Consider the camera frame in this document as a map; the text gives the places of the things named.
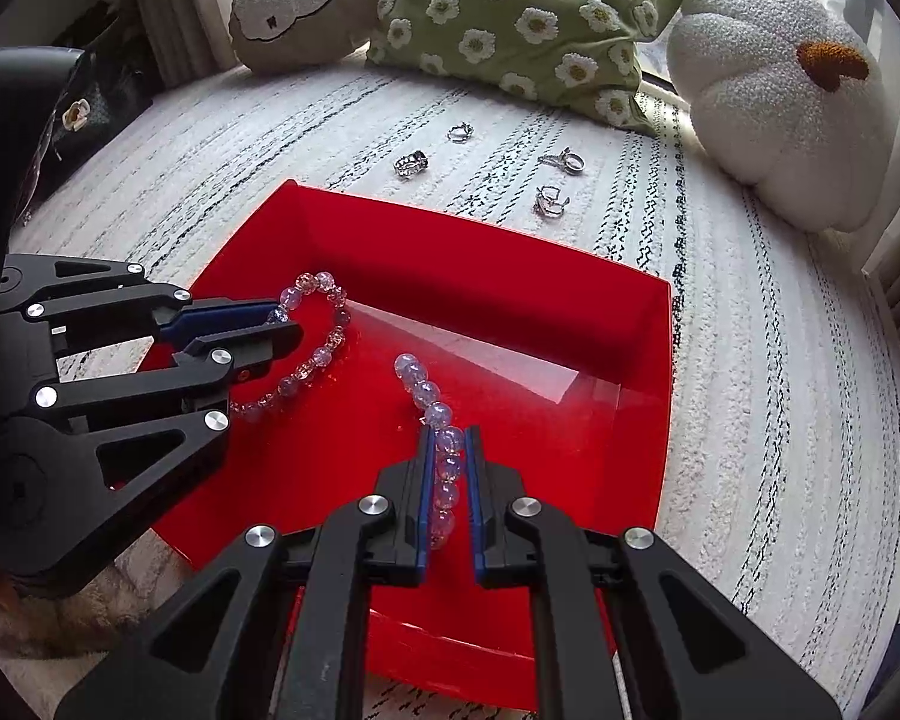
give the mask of daisy pattern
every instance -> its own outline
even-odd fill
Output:
[[[468,29],[457,49],[471,65],[490,59],[497,50],[497,36],[485,29]]]
[[[517,95],[524,100],[536,100],[536,84],[527,76],[518,76],[516,73],[504,73],[500,79],[500,88],[511,95]]]
[[[431,76],[447,75],[447,71],[443,69],[443,57],[437,56],[435,53],[422,53],[420,55],[420,70],[429,73]]]
[[[614,127],[629,124],[629,94],[620,89],[605,89],[594,100],[593,107]]]
[[[430,0],[427,15],[434,23],[447,23],[460,15],[460,0]]]
[[[601,0],[587,0],[586,5],[581,5],[578,10],[594,32],[624,28],[616,9]]]
[[[621,76],[629,76],[634,71],[634,49],[629,43],[617,43],[607,52],[610,61],[617,66]]]
[[[647,37],[656,36],[656,18],[658,18],[658,14],[652,2],[644,0],[641,4],[634,7],[634,18],[640,31]]]
[[[410,42],[413,37],[413,28],[410,27],[409,19],[394,19],[391,21],[391,28],[386,30],[386,42],[395,49],[402,49]]]
[[[534,46],[557,37],[557,14],[537,7],[526,8],[514,22],[516,31]]]
[[[396,0],[377,0],[377,18],[381,19],[394,9]]]
[[[563,85],[567,89],[570,89],[592,81],[597,70],[600,70],[600,65],[589,56],[571,52],[563,55],[563,60],[554,67],[554,75],[563,81]]]

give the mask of green floral pillow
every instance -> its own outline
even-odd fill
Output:
[[[682,0],[380,0],[370,61],[499,85],[652,133],[634,99],[634,41],[660,33]]]

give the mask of red plastic bin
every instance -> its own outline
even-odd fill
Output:
[[[394,375],[410,351],[461,427],[479,424],[487,459],[583,527],[653,527],[670,417],[666,281],[490,224],[298,186],[271,196],[194,283],[195,298],[273,298],[304,271],[348,294],[346,343],[317,384],[275,418],[236,422],[226,463],[156,530],[199,569],[266,522],[290,532],[372,490],[413,456],[419,413]],[[293,318],[304,341],[259,397],[322,343],[325,300]],[[142,367],[165,367],[154,346]],[[474,584],[466,490],[457,528],[422,589],[372,593],[367,667],[468,701],[533,709],[525,590]]]

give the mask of silver ring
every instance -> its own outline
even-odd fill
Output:
[[[559,167],[563,172],[570,173],[570,175],[582,173],[586,165],[586,162],[583,162],[583,157],[573,153],[569,148],[564,148],[559,154],[544,154],[542,157],[538,157],[537,161],[543,162],[544,165]]]
[[[559,187],[537,187],[533,210],[546,218],[558,218],[563,215],[569,202],[570,199],[568,197],[566,199],[560,198]]]
[[[427,165],[429,165],[427,155],[422,151],[415,151],[413,154],[407,154],[407,156],[400,157],[394,162],[394,170],[396,170],[396,175],[406,180],[417,175],[418,172],[427,170]]]
[[[460,122],[456,127],[450,127],[447,132],[447,140],[454,143],[463,143],[473,137],[473,127],[466,122]]]

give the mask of pillow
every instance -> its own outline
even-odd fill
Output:
[[[370,61],[477,79],[652,134],[634,99],[634,41],[682,0],[379,0]]]
[[[233,0],[233,50],[257,73],[335,62],[367,42],[377,23],[376,2]]]
[[[707,153],[789,223],[860,228],[895,128],[866,44],[817,0],[686,0],[667,47]]]

